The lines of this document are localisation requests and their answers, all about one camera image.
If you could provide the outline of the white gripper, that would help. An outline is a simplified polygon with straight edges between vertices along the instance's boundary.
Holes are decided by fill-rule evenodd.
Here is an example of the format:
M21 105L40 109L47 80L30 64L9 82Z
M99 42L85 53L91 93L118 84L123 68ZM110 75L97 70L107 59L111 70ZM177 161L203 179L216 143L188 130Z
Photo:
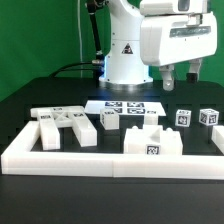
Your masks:
M190 60L187 81L197 82L201 58L214 55L216 49L217 20L213 13L146 17L141 24L141 59L146 65L161 66L165 91L174 89L174 66L169 64Z

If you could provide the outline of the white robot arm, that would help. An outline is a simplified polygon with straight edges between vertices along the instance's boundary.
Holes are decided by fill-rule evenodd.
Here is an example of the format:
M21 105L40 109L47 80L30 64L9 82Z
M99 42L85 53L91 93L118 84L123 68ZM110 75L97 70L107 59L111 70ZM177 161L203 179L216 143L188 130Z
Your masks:
M150 66L157 67L163 89L174 89L174 65L187 61L188 76L199 78L202 59L217 49L217 20L208 0L86 0L96 56L103 61L102 86L136 89L152 82ZM100 46L95 13L108 7L111 38L108 54Z

